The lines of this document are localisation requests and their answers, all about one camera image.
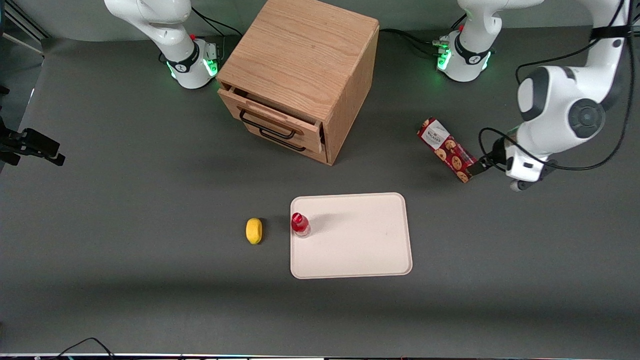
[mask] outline gray table surface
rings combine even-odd
[[[587,34],[505,30],[468,84],[382,35],[334,167],[247,133],[215,84],[179,87],[150,42],[49,42],[23,126],[59,141],[67,162],[23,158],[1,174],[0,352],[96,336],[114,352],[639,358],[634,122],[607,166],[524,193],[498,171],[461,184],[415,135],[433,115],[478,155],[482,127],[521,121],[516,65]],[[561,163],[602,159],[623,103]],[[404,195],[413,271],[295,279],[291,200],[369,192]],[[262,245],[244,238],[250,217],[266,219]]]

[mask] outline small plastic bottle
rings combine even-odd
[[[309,220],[301,213],[295,213],[291,217],[291,229],[299,238],[306,238],[311,233]]]

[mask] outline cookie box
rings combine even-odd
[[[447,164],[460,181],[466,183],[471,179],[467,169],[477,160],[456,142],[440,121],[433,117],[427,119],[418,131],[418,136],[442,162]]]

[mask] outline lemon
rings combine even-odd
[[[246,222],[246,239],[253,245],[262,240],[262,222],[259,218],[251,218]]]

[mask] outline black metal handle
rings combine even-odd
[[[284,140],[290,140],[290,139],[292,139],[292,138],[293,138],[293,136],[296,134],[296,131],[295,131],[295,130],[291,130],[291,134],[289,134],[289,135],[285,135],[285,134],[281,134],[281,133],[279,133],[278,131],[271,130],[271,129],[270,129],[270,128],[268,128],[268,127],[264,127],[264,126],[262,126],[262,125],[260,125],[260,124],[256,124],[255,122],[253,122],[253,121],[251,121],[251,120],[245,119],[245,118],[244,118],[244,114],[245,114],[245,113],[246,113],[246,111],[245,111],[245,110],[241,110],[241,111],[240,111],[240,120],[242,120],[245,124],[249,124],[249,125],[251,125],[251,126],[255,126],[255,127],[257,127],[258,129],[260,129],[260,133],[261,133],[261,134],[262,134],[262,132],[263,132],[263,131],[265,131],[265,132],[267,132],[267,133],[269,133],[269,134],[272,134],[272,135],[275,135],[275,136],[277,136],[277,137],[279,137],[279,138],[283,138]]]
[[[293,145],[289,144],[288,142],[284,142],[284,141],[282,141],[282,140],[280,140],[278,138],[274,138],[273,136],[271,136],[271,135],[265,133],[264,131],[262,131],[262,129],[260,129],[260,135],[264,136],[267,139],[273,140],[276,143],[279,143],[280,145],[284,145],[284,146],[290,148],[291,150],[300,151],[300,152],[303,152],[303,151],[307,150],[306,147],[293,146]]]

